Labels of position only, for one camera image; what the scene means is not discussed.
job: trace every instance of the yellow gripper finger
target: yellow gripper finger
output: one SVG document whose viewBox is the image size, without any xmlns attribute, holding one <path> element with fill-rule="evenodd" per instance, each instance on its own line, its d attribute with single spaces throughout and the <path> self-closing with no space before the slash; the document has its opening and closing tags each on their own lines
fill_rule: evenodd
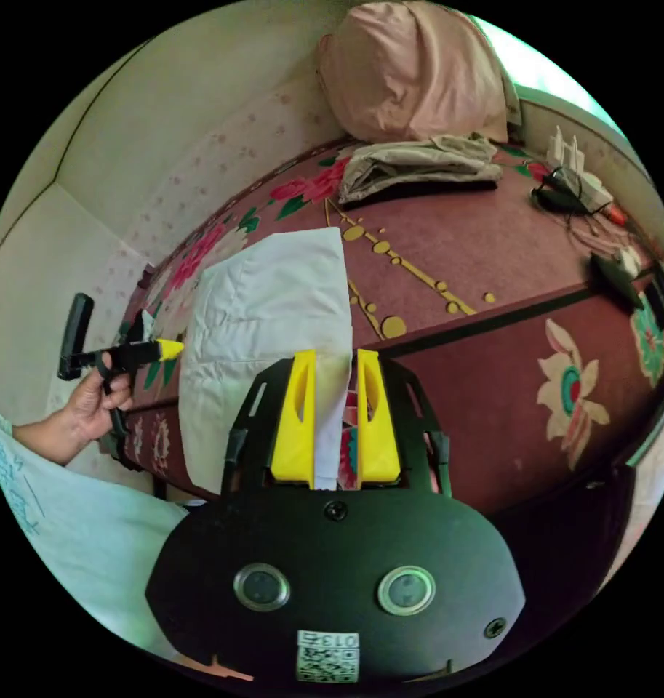
<svg viewBox="0 0 664 698">
<path fill-rule="evenodd" d="M 358 376 L 358 487 L 396 482 L 399 455 L 377 351 L 359 349 Z"/>
<path fill-rule="evenodd" d="M 273 447 L 271 475 L 280 482 L 315 481 L 315 352 L 293 359 Z"/>
</svg>

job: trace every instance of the black device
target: black device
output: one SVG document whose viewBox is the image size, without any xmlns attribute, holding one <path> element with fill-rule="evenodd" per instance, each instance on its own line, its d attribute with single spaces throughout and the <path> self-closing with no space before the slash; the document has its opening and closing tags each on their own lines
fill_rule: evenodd
<svg viewBox="0 0 664 698">
<path fill-rule="evenodd" d="M 63 333 L 57 377 L 61 380 L 76 380 L 80 378 L 82 369 L 96 366 L 104 379 L 104 392 L 109 395 L 111 380 L 115 376 L 128 373 L 133 381 L 140 366 L 159 360 L 159 347 L 155 346 L 154 342 L 143 342 L 143 320 L 138 313 L 128 332 L 119 338 L 118 345 L 85 352 L 84 341 L 93 310 L 94 300 L 90 296 L 84 293 L 75 295 Z M 111 355 L 111 369 L 107 369 L 101 359 L 104 352 Z M 111 424 L 113 429 L 108 439 L 111 455 L 126 468 L 139 469 L 123 457 L 124 443 L 129 431 L 120 409 L 111 410 Z"/>
<path fill-rule="evenodd" d="M 488 657 L 511 629 L 524 596 L 508 546 L 450 496 L 449 439 L 416 376 L 378 364 L 369 423 L 386 397 L 401 470 L 360 491 L 275 481 L 292 360 L 257 376 L 231 429 L 220 499 L 177 525 L 146 589 L 180 653 L 205 665 L 217 657 L 290 695 L 310 682 L 342 688 L 455 672 Z M 359 448 L 363 439 L 359 431 Z"/>
</svg>

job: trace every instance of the folded cloth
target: folded cloth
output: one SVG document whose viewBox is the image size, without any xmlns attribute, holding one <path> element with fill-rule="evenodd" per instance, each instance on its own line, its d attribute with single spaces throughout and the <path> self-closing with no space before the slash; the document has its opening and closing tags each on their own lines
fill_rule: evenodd
<svg viewBox="0 0 664 698">
<path fill-rule="evenodd" d="M 187 516 L 182 507 L 41 458 L 12 437 L 1 415 L 0 485 L 33 549 L 90 616 L 141 649 L 176 657 L 145 587 L 167 537 Z M 16 595 L 36 599 L 30 579 L 18 582 L 5 599 L 12 613 Z"/>
<path fill-rule="evenodd" d="M 380 143 L 354 151 L 339 187 L 339 203 L 360 201 L 408 182 L 497 182 L 497 149 L 486 138 L 438 136 L 424 141 Z"/>
<path fill-rule="evenodd" d="M 317 355 L 315 487 L 335 489 L 352 351 L 339 228 L 277 233 L 202 273 L 179 383 L 194 485 L 220 493 L 228 433 L 254 378 L 309 349 Z"/>
</svg>

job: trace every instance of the patterned wallpaper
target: patterned wallpaper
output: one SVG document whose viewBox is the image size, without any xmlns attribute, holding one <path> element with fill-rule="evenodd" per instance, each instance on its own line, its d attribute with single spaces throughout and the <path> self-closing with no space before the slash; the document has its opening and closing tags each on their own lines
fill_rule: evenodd
<svg viewBox="0 0 664 698">
<path fill-rule="evenodd" d="M 195 143 L 137 213 L 126 240 L 157 266 L 231 196 L 342 135 L 315 74 L 298 76 L 255 98 Z"/>
</svg>

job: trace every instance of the wall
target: wall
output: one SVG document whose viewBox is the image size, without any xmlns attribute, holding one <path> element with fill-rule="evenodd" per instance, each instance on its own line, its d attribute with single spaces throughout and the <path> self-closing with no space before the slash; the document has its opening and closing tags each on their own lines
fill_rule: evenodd
<svg viewBox="0 0 664 698">
<path fill-rule="evenodd" d="M 144 267 L 143 258 L 59 185 L 51 184 L 29 207 L 0 248 L 0 412 L 7 419 L 36 421 L 66 402 L 74 383 L 59 381 L 54 373 L 75 293 L 97 300 L 90 346 L 100 335 L 116 332 L 126 290 L 135 288 Z M 116 283 L 98 294 L 97 283 L 108 276 Z M 69 468 L 151 490 L 149 476 L 123 469 L 100 455 L 96 444 Z"/>
<path fill-rule="evenodd" d="M 320 35 L 348 7 L 348 0 L 244 0 L 169 29 L 97 99 L 58 182 L 126 238 L 136 208 L 195 142 L 257 93 L 313 73 Z"/>
<path fill-rule="evenodd" d="M 7 418 L 45 416 L 73 295 L 92 293 L 119 244 L 57 184 L 14 227 L 0 249 L 0 412 Z"/>
<path fill-rule="evenodd" d="M 24 209 L 54 180 L 65 148 L 85 110 L 130 55 L 116 61 L 82 90 L 33 149 L 1 208 L 0 243 Z"/>
</svg>

